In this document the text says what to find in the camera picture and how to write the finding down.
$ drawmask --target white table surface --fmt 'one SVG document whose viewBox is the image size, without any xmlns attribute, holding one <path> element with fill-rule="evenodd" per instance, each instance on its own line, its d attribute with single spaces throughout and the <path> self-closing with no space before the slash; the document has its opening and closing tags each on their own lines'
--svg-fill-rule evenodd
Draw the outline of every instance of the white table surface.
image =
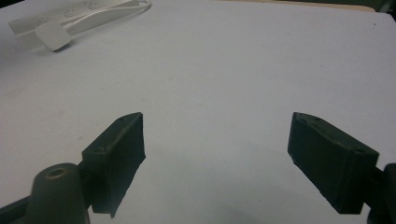
<svg viewBox="0 0 396 224">
<path fill-rule="evenodd" d="M 365 223 L 339 216 L 287 153 L 292 112 L 326 119 L 396 161 L 396 26 L 389 15 L 162 0 L 22 51 L 7 23 L 73 1 L 0 9 L 0 206 L 143 112 L 147 159 L 101 223 Z"/>
</svg>

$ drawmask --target white cable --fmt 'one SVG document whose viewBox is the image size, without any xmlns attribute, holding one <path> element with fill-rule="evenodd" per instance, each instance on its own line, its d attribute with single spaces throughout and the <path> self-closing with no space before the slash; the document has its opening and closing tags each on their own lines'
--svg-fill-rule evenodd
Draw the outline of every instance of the white cable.
<svg viewBox="0 0 396 224">
<path fill-rule="evenodd" d="M 142 6 L 138 6 L 138 7 L 113 7 L 113 8 L 108 8 L 108 9 L 105 9 L 105 10 L 93 12 L 92 14 L 87 15 L 87 16 L 85 16 L 85 17 L 83 17 L 83 18 L 80 18 L 80 19 L 78 19 L 77 21 L 70 22 L 70 23 L 66 24 L 66 25 L 64 26 L 64 29 L 65 29 L 67 32 L 70 32 L 70 31 L 72 31 L 79 23 L 82 23 L 82 22 L 88 20 L 88 19 L 91 18 L 91 17 L 94 17 L 94 16 L 96 16 L 96 15 L 98 15 L 98 14 L 102 14 L 102 13 L 105 13 L 105 12 L 108 12 L 108 11 L 118 11 L 118 10 L 140 10 L 140 11 L 137 11 L 136 13 L 133 13 L 132 15 L 139 14 L 139 13 L 142 13 L 142 12 L 146 11 L 147 9 L 149 9 L 149 7 L 151 7 L 151 2 L 150 2 L 149 0 L 145 0 L 143 3 L 146 3 L 146 4 L 144 4 L 144 5 L 142 5 Z"/>
</svg>

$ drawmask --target white surface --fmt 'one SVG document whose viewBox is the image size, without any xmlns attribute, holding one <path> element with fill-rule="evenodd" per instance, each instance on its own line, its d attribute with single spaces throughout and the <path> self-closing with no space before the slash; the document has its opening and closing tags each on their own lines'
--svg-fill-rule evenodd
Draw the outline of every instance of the white surface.
<svg viewBox="0 0 396 224">
<path fill-rule="evenodd" d="M 94 214 L 93 224 L 365 223 L 367 208 L 337 215 L 292 164 L 290 120 L 322 117 L 379 151 L 381 169 L 396 161 L 391 17 L 162 0 L 73 48 L 22 51 L 7 22 L 59 4 L 0 10 L 0 205 L 141 111 L 147 159 L 116 217 Z"/>
</svg>

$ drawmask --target white plug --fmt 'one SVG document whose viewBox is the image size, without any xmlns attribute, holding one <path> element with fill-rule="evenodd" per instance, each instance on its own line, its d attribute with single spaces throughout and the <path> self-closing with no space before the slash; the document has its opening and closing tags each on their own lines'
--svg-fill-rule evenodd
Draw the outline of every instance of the white plug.
<svg viewBox="0 0 396 224">
<path fill-rule="evenodd" d="M 50 51 L 55 51 L 70 43 L 71 36 L 56 21 L 47 21 L 35 28 L 35 35 L 43 42 Z"/>
</svg>

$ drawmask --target screw hole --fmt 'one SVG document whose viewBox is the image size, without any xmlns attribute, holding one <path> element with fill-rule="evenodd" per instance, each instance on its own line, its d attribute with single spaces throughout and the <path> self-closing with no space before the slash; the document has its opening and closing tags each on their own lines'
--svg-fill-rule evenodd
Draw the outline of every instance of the screw hole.
<svg viewBox="0 0 396 224">
<path fill-rule="evenodd" d="M 65 175 L 67 173 L 67 170 L 64 168 L 56 168 L 53 169 L 51 171 L 49 171 L 48 173 L 46 173 L 46 178 L 47 179 L 57 179 L 63 175 Z"/>
</svg>

